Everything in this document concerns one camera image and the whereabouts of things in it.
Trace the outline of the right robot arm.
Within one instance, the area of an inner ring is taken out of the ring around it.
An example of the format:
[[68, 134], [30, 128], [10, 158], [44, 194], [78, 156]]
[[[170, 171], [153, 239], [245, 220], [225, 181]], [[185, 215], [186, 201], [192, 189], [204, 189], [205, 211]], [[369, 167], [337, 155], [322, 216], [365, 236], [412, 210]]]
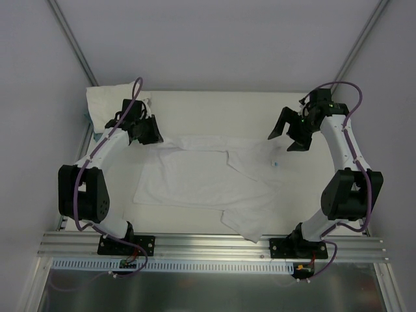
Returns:
[[326, 86], [320, 86], [300, 100], [300, 112], [285, 107], [269, 139], [282, 135], [285, 125], [293, 143], [288, 151], [307, 151], [313, 134], [322, 133], [330, 149], [335, 174], [320, 197], [320, 209], [299, 223], [284, 239], [270, 239], [273, 259], [327, 259], [324, 238], [338, 227], [351, 228], [350, 222], [364, 219], [356, 229], [366, 230], [384, 178], [363, 158], [354, 138], [352, 111], [336, 103]]

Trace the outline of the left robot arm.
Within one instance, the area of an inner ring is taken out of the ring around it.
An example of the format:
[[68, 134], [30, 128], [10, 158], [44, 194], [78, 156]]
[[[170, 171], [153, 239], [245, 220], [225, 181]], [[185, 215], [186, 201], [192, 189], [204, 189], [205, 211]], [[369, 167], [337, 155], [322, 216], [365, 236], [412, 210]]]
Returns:
[[58, 171], [58, 210], [74, 220], [79, 231], [94, 228], [120, 254], [135, 247], [133, 226], [109, 211], [111, 200], [105, 172], [113, 160], [134, 141], [142, 145], [163, 142], [155, 115], [146, 100], [125, 99], [122, 109], [105, 124], [104, 132], [90, 154]]

